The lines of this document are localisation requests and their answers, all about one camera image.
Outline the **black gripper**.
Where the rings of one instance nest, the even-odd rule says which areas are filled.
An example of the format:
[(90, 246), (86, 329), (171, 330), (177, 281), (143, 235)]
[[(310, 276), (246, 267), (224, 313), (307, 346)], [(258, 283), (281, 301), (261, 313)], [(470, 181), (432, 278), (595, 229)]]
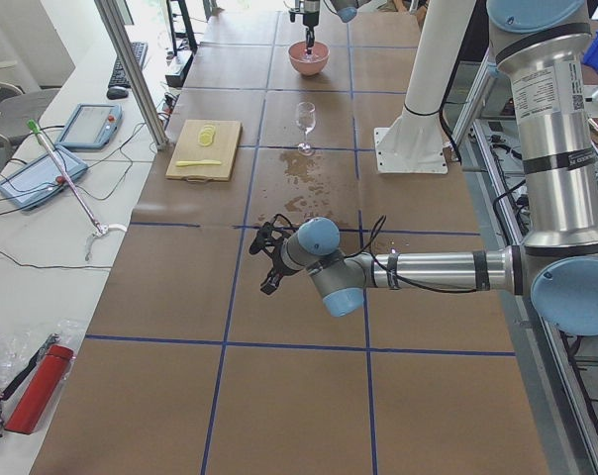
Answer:
[(265, 279), (260, 285), (260, 291), (266, 295), (271, 295), (280, 285), (283, 277), (291, 276), (298, 272), (297, 269), (290, 267), (282, 258), (283, 245), (278, 245), (272, 252), (272, 269), (269, 272), (268, 279)]
[(314, 28), (319, 25), (320, 18), (320, 1), (319, 0), (302, 0), (301, 13), (303, 16), (302, 24), (305, 28), (305, 54), (312, 54), (315, 43)]

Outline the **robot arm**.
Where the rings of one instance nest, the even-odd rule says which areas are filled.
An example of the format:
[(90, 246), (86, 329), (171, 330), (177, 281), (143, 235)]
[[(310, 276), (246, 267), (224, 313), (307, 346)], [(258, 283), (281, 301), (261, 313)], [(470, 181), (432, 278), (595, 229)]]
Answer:
[[(357, 1), (331, 1), (331, 4), (332, 10), (343, 23), (350, 22), (360, 8)], [(297, 15), (302, 17), (302, 25), (305, 27), (305, 52), (308, 54), (312, 53), (315, 45), (315, 28), (319, 25), (320, 11), (320, 0), (298, 0), (289, 10), (291, 22), (295, 21)]]
[(340, 232), (314, 218), (297, 230), (264, 223), (250, 246), (272, 263), (261, 290), (306, 271), (336, 317), (367, 288), (442, 293), (505, 290), (528, 296), (559, 330), (598, 335), (598, 154), (584, 106), (580, 57), (591, 39), (582, 1), (490, 1), (489, 39), (510, 80), (531, 228), (496, 251), (344, 254)]

